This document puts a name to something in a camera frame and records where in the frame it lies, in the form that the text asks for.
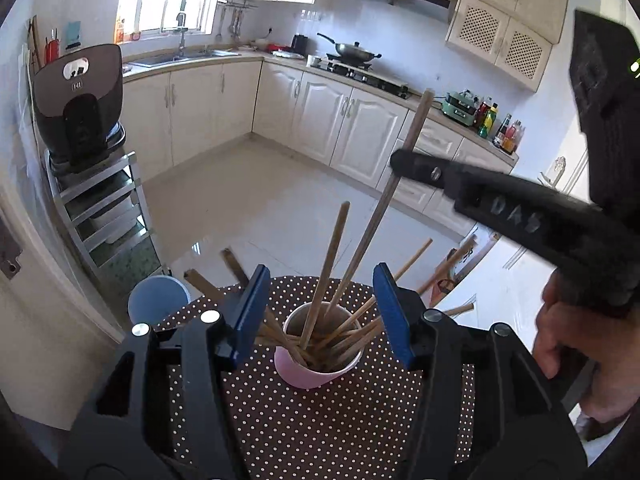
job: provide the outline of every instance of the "human hand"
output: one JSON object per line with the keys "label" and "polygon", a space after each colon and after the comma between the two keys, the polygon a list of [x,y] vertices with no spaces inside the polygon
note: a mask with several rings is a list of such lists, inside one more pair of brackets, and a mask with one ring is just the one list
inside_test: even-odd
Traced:
{"label": "human hand", "polygon": [[640,397],[640,324],[635,316],[615,319],[558,301],[558,272],[542,292],[533,357],[553,378],[562,346],[575,348],[599,364],[582,411],[599,422],[624,415]]}

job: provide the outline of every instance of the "kitchen sink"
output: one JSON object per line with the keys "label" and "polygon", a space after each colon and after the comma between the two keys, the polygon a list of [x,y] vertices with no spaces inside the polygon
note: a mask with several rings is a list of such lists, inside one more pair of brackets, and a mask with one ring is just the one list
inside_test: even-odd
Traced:
{"label": "kitchen sink", "polygon": [[229,52],[228,50],[210,50],[208,52],[200,50],[196,52],[186,51],[183,56],[180,56],[177,52],[172,52],[169,54],[160,54],[159,56],[151,56],[145,57],[143,59],[137,59],[135,61],[129,61],[129,64],[152,68],[155,66],[168,65],[173,63],[183,63],[186,61],[207,59],[210,57],[234,56],[240,56],[240,54],[238,52]]}

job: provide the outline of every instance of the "tile floor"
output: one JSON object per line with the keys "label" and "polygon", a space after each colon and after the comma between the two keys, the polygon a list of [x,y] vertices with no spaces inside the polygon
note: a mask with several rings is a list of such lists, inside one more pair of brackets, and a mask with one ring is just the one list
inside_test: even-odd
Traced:
{"label": "tile floor", "polygon": [[[227,246],[248,273],[265,264],[272,276],[317,276],[340,204],[348,200],[350,213],[332,272],[341,278],[378,200],[375,191],[365,191],[333,170],[258,139],[212,153],[145,186],[174,276],[181,279],[194,268],[217,286],[236,282],[219,256]],[[400,280],[402,286],[422,284],[460,240],[390,207],[354,281],[370,285],[379,262],[395,272],[428,238],[431,247]],[[188,287],[192,297],[199,295]]]}

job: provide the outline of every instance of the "screw head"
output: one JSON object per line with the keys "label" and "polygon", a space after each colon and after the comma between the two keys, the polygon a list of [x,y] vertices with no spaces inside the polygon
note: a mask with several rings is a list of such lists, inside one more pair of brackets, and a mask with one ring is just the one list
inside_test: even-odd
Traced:
{"label": "screw head", "polygon": [[150,330],[150,327],[148,324],[138,323],[137,325],[134,325],[134,327],[131,329],[131,333],[137,337],[140,337],[148,334],[149,330]]}
{"label": "screw head", "polygon": [[203,323],[215,323],[220,319],[220,313],[217,310],[205,310],[200,314],[200,320]]}
{"label": "screw head", "polygon": [[442,313],[439,310],[430,308],[424,314],[422,314],[422,318],[425,321],[429,321],[431,323],[437,323],[442,319]]}
{"label": "screw head", "polygon": [[494,332],[501,337],[507,337],[511,333],[511,327],[505,323],[497,323]]}

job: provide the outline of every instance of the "door hinge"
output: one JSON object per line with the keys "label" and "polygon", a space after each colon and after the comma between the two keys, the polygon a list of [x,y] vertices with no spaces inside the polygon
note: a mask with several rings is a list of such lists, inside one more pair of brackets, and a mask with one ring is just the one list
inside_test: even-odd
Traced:
{"label": "door hinge", "polygon": [[18,256],[21,254],[20,244],[0,218],[0,270],[9,279],[12,279],[20,271]]}

